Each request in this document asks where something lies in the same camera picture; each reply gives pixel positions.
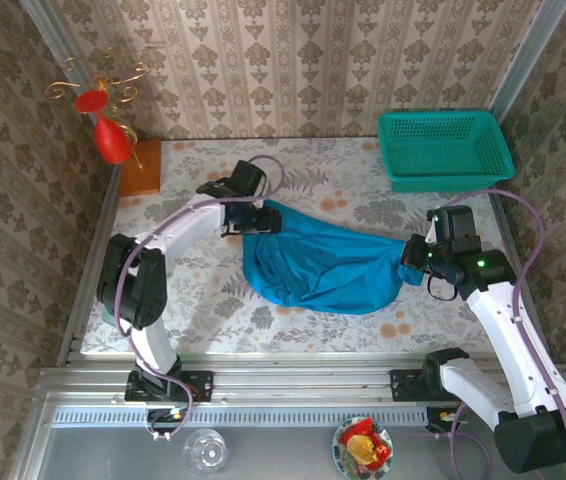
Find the blue t-shirt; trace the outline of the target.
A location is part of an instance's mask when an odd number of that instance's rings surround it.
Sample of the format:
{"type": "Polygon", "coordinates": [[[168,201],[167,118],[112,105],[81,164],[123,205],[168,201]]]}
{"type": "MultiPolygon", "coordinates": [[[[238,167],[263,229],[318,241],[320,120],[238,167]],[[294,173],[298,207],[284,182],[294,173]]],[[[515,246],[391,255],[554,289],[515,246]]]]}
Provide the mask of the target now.
{"type": "Polygon", "coordinates": [[[364,315],[387,307],[423,274],[401,264],[405,242],[330,224],[279,202],[278,233],[242,240],[243,275],[261,297],[285,308],[364,315]]]}

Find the brown wooden block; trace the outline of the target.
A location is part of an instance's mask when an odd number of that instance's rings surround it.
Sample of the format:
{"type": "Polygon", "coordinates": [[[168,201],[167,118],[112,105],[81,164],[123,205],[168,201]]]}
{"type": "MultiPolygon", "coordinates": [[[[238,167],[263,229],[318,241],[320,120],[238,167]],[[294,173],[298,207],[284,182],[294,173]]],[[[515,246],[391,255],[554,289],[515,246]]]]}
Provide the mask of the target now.
{"type": "Polygon", "coordinates": [[[136,144],[131,159],[121,165],[119,182],[121,197],[160,192],[161,149],[160,139],[142,140],[136,144]]]}

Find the floral patterned tablecloth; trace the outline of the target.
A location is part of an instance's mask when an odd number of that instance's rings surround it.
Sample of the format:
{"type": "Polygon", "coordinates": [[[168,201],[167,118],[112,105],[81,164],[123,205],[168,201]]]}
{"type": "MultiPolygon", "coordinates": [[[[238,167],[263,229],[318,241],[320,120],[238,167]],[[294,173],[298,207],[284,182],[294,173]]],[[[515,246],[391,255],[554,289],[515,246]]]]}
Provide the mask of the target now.
{"type": "MultiPolygon", "coordinates": [[[[370,138],[176,141],[162,146],[160,192],[122,199],[113,231],[144,237],[200,185],[250,159],[277,186],[277,201],[355,231],[406,240],[425,233],[427,211],[449,200],[446,193],[394,192],[370,138]]],[[[440,280],[404,285],[388,307],[368,315],[284,308],[245,280],[237,237],[215,233],[188,248],[175,261],[168,292],[164,322],[183,355],[424,354],[449,347],[492,355],[479,320],[440,280]]]]}

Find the teal plastic basket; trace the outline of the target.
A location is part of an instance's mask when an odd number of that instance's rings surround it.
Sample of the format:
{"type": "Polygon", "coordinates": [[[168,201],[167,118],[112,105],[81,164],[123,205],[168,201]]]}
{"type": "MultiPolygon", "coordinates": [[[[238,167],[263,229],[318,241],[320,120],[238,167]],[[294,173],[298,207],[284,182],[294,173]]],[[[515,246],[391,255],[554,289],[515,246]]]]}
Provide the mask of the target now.
{"type": "Polygon", "coordinates": [[[407,111],[379,116],[382,160],[397,193],[468,192],[515,174],[512,155],[488,111],[407,111]]]}

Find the red snack packet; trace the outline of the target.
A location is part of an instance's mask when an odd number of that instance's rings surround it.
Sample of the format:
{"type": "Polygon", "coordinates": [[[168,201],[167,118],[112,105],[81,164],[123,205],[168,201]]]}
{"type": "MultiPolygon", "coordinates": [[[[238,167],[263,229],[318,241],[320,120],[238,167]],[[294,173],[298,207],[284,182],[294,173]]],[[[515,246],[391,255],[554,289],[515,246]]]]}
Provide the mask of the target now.
{"type": "Polygon", "coordinates": [[[368,470],[379,469],[392,453],[392,448],[390,447],[389,442],[382,439],[379,430],[375,427],[374,421],[369,417],[364,418],[363,420],[353,423],[351,426],[349,426],[345,430],[345,432],[341,434],[339,443],[346,449],[347,440],[351,436],[356,434],[367,435],[372,439],[376,448],[377,461],[369,465],[359,465],[354,461],[355,464],[360,467],[366,467],[368,470]]]}

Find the yellow snack packet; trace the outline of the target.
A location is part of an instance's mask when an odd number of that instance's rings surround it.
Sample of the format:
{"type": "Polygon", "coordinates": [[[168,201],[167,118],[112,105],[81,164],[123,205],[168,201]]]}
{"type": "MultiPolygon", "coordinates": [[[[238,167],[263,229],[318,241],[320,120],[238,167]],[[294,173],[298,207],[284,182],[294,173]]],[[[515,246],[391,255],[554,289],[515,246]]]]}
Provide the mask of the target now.
{"type": "Polygon", "coordinates": [[[356,434],[346,442],[346,449],[359,465],[369,465],[377,461],[374,442],[367,435],[356,434]]]}

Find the clear glass cup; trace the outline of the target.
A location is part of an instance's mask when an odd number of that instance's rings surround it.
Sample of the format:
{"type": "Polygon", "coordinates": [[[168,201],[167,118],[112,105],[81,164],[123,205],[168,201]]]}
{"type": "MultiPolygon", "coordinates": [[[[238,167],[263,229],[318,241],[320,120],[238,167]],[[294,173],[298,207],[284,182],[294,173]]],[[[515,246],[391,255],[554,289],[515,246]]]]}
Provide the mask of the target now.
{"type": "Polygon", "coordinates": [[[188,470],[204,477],[221,471],[229,452],[222,435],[209,428],[194,431],[186,440],[183,457],[188,470]]]}

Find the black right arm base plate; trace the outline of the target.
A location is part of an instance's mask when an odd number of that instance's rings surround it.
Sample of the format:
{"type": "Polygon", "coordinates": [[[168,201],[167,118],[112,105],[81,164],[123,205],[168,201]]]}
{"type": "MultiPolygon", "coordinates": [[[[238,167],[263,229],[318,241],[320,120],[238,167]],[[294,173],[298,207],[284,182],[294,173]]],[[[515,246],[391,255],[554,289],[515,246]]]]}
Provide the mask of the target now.
{"type": "Polygon", "coordinates": [[[421,369],[393,369],[389,372],[394,402],[418,402],[428,399],[421,369]]]}

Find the aluminium frame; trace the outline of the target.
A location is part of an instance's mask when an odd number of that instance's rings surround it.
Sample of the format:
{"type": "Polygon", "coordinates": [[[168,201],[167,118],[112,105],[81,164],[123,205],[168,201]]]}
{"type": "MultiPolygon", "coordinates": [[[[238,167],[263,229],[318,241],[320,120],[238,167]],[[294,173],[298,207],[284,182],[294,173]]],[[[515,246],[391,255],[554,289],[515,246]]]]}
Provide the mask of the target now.
{"type": "MultiPolygon", "coordinates": [[[[166,142],[370,138],[380,114],[490,105],[541,0],[24,0],[74,78],[152,70],[120,114],[166,142]]],[[[227,405],[388,402],[424,354],[181,354],[227,405]]]]}

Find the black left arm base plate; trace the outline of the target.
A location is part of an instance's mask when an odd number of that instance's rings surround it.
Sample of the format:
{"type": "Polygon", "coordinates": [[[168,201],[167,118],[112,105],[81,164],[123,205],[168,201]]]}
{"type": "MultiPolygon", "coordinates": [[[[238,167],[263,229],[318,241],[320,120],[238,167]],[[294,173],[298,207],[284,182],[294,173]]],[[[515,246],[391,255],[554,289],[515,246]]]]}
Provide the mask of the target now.
{"type": "MultiPolygon", "coordinates": [[[[211,371],[181,371],[179,379],[189,389],[195,403],[212,401],[214,374],[211,371]]],[[[127,378],[126,402],[178,403],[187,401],[185,390],[143,369],[131,371],[127,378]]]]}

